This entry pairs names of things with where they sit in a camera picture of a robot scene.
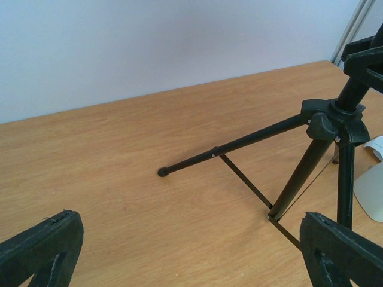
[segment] tripod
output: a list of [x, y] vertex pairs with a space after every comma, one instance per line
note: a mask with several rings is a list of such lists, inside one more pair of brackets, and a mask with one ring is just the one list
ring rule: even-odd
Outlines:
[[[339, 148], [337, 222], [352, 226], [355, 147], [370, 140], [362, 122], [364, 107], [360, 104], [370, 88], [383, 93], [383, 25], [374, 37], [346, 45], [342, 60], [344, 73], [350, 78], [337, 99], [310, 99], [302, 102], [300, 114], [243, 136], [179, 163], [158, 170], [161, 177], [194, 164], [220, 157], [254, 194], [270, 209], [268, 219], [286, 238], [300, 249], [279, 220], [312, 173], [333, 141]], [[304, 124], [312, 142], [297, 165], [275, 204], [272, 204], [227, 157], [227, 153]]]

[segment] tripod foot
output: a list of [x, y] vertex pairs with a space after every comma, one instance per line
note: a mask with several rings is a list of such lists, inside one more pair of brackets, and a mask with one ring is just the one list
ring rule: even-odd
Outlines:
[[166, 172], [166, 168], [165, 167], [161, 167], [158, 172], [157, 172], [158, 176], [161, 176], [162, 178], [164, 178], [165, 176], [168, 175], [168, 173]]

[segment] table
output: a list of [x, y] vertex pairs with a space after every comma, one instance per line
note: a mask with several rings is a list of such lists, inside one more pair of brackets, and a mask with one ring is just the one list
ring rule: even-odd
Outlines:
[[[324, 61], [2, 124], [0, 241], [76, 210], [73, 287], [310, 286], [301, 253], [220, 159], [156, 172], [298, 114], [303, 99], [336, 97], [347, 78]], [[362, 104], [371, 137], [383, 135], [383, 97], [370, 91]], [[305, 128], [229, 154], [272, 203], [309, 144]], [[357, 148], [355, 178], [376, 163]], [[281, 223], [297, 236], [306, 211], [335, 219], [336, 178], [331, 164]], [[357, 200], [353, 224], [383, 244]]]

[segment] wooden tabletop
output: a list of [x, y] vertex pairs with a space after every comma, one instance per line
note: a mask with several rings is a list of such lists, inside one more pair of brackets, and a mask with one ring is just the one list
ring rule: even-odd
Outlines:
[[[0, 125], [0, 241], [76, 210], [84, 244], [71, 286], [310, 286], [302, 254], [220, 159], [156, 172], [298, 114], [303, 99], [336, 97], [347, 78], [317, 62]], [[370, 91], [363, 104], [371, 137], [383, 135], [383, 97]], [[310, 142], [305, 129], [228, 156], [273, 203]], [[355, 176], [376, 163], [357, 148]], [[335, 219], [336, 180], [331, 164], [282, 225], [298, 236], [306, 211]], [[383, 244], [357, 200], [353, 224]]]

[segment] thin cable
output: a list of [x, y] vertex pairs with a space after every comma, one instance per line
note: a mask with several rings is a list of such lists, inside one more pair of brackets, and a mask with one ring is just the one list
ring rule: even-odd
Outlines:
[[309, 185], [302, 191], [301, 194], [299, 194], [299, 196], [297, 197], [297, 199], [295, 199], [295, 201], [288, 207], [288, 209], [286, 209], [286, 211], [282, 214], [281, 218], [279, 220], [282, 219], [282, 217], [290, 210], [290, 208], [293, 207], [293, 205], [295, 204], [295, 202], [298, 201], [298, 199], [300, 199], [300, 197], [303, 195], [303, 193], [305, 193], [306, 190], [308, 190], [308, 188], [314, 183], [314, 181], [322, 174], [322, 172], [326, 169], [327, 166], [329, 166], [329, 164], [333, 161], [334, 158], [336, 158], [337, 156], [339, 155], [339, 153], [335, 154], [331, 160], [324, 166], [324, 168], [322, 168], [322, 170], [316, 175], [316, 177], [314, 177], [314, 179], [309, 183]]

